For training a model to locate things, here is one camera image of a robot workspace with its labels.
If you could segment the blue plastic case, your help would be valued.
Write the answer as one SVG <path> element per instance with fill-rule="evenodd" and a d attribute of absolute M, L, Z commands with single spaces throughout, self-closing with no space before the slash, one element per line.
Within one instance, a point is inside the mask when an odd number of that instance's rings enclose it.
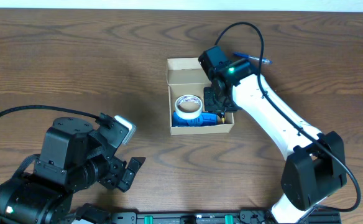
<path fill-rule="evenodd" d="M 215 126 L 217 124 L 218 124 L 218 116 L 213 113 L 201 113 L 195 119 L 182 119 L 174 111 L 172 116 L 173 127 Z"/>

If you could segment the brown cardboard box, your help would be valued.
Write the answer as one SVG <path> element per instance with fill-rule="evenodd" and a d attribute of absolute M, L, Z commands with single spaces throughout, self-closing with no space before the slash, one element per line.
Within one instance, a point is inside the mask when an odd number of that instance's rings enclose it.
<path fill-rule="evenodd" d="M 218 119 L 213 126 L 175 126 L 173 113 L 175 102 L 183 95 L 195 95 L 204 99 L 205 87 L 211 82 L 201 68 L 197 58 L 169 58 L 167 60 L 166 78 L 168 84 L 169 120 L 171 135 L 228 133 L 234 126 L 234 115 L 225 114 L 225 122 Z"/>

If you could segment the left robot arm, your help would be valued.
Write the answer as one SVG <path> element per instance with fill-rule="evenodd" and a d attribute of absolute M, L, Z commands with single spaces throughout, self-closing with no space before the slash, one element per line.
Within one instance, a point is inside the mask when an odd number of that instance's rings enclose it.
<path fill-rule="evenodd" d="M 0 185 L 0 223 L 69 223 L 73 194 L 100 183 L 108 190 L 130 189 L 144 157 L 115 156 L 136 126 L 122 116 L 101 114 L 89 122 L 60 117 L 47 130 L 40 154 L 27 157 Z"/>

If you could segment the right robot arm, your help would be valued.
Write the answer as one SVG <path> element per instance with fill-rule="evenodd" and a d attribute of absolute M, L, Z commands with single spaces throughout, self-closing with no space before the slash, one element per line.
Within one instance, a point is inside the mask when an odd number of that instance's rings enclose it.
<path fill-rule="evenodd" d="M 334 131 L 323 134 L 299 117 L 269 87 L 246 59 L 230 61 L 220 47 L 205 50 L 198 61 L 211 82 L 204 108 L 224 114 L 244 110 L 270 136 L 286 160 L 283 195 L 272 207 L 278 223 L 297 223 L 320 201 L 347 182 L 344 143 Z"/>

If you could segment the white masking tape roll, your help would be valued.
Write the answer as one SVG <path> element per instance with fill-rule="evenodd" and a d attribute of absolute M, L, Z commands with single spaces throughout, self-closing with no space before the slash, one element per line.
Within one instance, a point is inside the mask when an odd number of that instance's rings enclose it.
<path fill-rule="evenodd" d="M 183 103 L 195 103 L 198 109 L 195 111 L 182 111 L 180 105 Z M 181 119 L 196 119 L 203 112 L 203 102 L 200 97 L 195 95 L 182 95 L 175 101 L 175 112 Z"/>

